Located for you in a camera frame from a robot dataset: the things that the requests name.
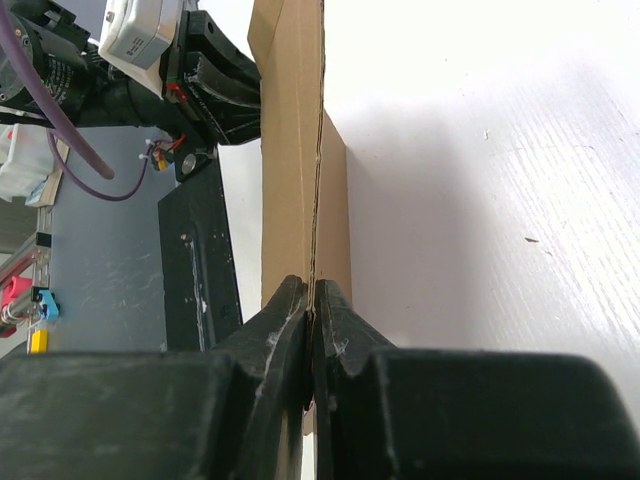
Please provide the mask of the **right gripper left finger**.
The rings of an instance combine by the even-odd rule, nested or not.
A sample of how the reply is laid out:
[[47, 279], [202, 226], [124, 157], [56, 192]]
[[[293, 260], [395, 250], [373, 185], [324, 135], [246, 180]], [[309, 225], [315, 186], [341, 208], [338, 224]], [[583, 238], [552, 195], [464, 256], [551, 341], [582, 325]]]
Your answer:
[[1, 362], [5, 479], [297, 479], [306, 286], [207, 352], [53, 353]]

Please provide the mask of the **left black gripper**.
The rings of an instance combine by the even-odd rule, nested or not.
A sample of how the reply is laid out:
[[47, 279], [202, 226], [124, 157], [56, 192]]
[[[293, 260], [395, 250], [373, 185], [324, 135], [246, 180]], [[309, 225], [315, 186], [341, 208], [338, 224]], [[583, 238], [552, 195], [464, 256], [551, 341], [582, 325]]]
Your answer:
[[172, 95], [180, 108], [102, 59], [95, 45], [86, 47], [94, 83], [84, 100], [85, 127], [157, 127], [207, 146], [242, 145], [260, 137], [257, 66], [208, 12], [181, 12], [172, 45]]

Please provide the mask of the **brown cardboard box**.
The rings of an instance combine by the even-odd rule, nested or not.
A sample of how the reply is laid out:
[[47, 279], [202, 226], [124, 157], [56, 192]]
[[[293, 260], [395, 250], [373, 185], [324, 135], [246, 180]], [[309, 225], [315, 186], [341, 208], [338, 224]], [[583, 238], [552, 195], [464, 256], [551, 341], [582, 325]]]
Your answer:
[[261, 75], [262, 298], [288, 275], [352, 293], [347, 149], [324, 106], [321, 1], [257, 1], [248, 40]]

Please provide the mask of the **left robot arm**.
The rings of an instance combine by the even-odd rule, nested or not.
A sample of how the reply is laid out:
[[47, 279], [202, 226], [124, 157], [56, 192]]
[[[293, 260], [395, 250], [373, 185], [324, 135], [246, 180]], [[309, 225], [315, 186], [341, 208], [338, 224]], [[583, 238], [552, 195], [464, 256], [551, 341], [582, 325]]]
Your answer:
[[77, 128], [155, 127], [202, 149], [260, 136], [260, 74], [188, 1], [109, 1], [94, 41], [55, 1], [7, 1], [14, 34]]

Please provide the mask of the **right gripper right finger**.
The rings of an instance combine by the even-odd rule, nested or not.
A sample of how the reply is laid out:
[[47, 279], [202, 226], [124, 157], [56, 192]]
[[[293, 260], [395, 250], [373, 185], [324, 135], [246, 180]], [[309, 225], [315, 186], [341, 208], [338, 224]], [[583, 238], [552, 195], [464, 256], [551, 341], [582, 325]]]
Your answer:
[[315, 287], [321, 479], [635, 479], [639, 437], [574, 355], [403, 349]]

